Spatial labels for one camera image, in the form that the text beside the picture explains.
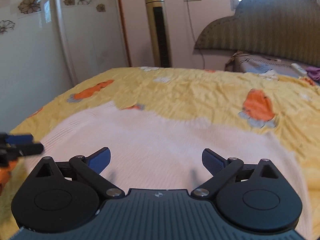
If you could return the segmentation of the pink knit sweater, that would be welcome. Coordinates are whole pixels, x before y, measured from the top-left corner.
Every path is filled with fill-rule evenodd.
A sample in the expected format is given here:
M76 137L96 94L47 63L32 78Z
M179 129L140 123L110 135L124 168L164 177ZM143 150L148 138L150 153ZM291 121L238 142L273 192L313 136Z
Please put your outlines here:
M212 124L206 118L166 119L152 111L120 110L109 102L73 114L41 142L45 155L56 161L108 147L111 163L102 176L124 191L196 188L211 176L201 160L206 148L247 164L270 159L302 200L297 231L307 239L312 237L312 208L301 168L294 153L285 149L272 132L257 134Z

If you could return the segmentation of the yellow carrot print bedsheet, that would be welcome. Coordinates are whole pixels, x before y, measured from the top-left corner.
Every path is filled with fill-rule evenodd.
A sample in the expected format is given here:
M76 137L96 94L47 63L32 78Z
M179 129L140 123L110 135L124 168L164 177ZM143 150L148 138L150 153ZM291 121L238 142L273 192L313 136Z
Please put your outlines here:
M308 187L312 237L319 237L319 87L305 78L178 68L116 68L88 79L26 118L12 132L40 141L80 111L112 102L178 121L257 134L272 132L294 153Z

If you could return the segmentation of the white floral wardrobe door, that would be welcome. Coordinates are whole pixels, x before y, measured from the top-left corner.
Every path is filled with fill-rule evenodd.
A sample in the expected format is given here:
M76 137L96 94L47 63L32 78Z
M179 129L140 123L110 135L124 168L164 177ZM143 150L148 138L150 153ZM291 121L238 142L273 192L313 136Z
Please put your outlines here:
M126 66L118 0L1 0L1 131Z

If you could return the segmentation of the white remote control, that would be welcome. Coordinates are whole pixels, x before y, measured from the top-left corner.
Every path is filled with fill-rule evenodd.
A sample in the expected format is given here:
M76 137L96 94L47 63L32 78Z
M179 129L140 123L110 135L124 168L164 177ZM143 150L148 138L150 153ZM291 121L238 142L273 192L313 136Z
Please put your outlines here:
M308 72L297 63L292 63L291 68L300 76L307 76L308 74Z

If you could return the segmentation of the purple cloth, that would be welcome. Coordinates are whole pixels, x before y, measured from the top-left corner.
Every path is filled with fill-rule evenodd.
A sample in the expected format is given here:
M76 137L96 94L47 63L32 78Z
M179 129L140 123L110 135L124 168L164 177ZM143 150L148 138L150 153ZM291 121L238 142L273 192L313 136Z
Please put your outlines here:
M307 75L313 79L313 81L320 81L320 68L318 67L307 67L306 69Z

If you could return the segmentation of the gold tower fan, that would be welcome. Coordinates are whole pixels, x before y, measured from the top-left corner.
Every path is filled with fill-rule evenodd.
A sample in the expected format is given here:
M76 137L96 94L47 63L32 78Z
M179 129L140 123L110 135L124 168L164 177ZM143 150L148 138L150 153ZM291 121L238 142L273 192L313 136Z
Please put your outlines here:
M171 49L164 0L145 0L145 5L155 66L170 68Z

